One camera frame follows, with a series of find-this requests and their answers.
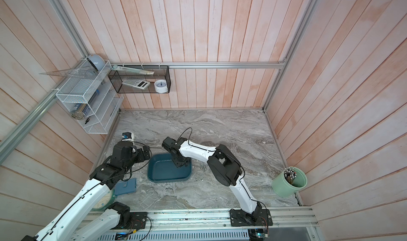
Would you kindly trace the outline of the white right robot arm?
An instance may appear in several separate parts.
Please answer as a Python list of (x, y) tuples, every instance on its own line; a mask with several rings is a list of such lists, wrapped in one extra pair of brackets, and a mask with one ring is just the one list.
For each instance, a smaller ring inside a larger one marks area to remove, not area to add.
[(186, 165), (187, 160), (191, 158), (207, 163), (216, 180), (231, 189), (241, 207), (229, 211), (231, 226), (273, 225), (270, 211), (254, 198), (245, 183), (245, 172), (241, 163), (225, 145), (209, 147), (183, 137), (178, 140), (167, 137), (163, 140), (162, 147), (172, 155), (177, 168)]

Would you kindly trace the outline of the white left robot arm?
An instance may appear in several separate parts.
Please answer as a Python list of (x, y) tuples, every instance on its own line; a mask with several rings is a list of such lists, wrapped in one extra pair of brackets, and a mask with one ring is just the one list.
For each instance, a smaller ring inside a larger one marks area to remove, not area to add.
[(35, 236), (26, 235), (25, 241), (94, 241), (110, 229), (133, 228), (134, 220), (130, 208), (114, 202), (102, 215), (76, 231), (94, 206), (108, 194), (125, 175), (132, 174), (136, 163), (151, 157), (150, 147), (138, 142), (120, 141), (112, 155), (90, 174), (84, 187), (74, 199), (46, 227)]

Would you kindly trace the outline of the teal plastic storage tray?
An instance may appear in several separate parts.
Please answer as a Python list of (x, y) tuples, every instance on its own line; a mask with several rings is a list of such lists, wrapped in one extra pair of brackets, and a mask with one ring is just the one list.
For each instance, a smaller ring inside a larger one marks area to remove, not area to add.
[(183, 182), (192, 174), (191, 159), (186, 165), (176, 167), (169, 153), (154, 155), (148, 164), (147, 177), (154, 183)]

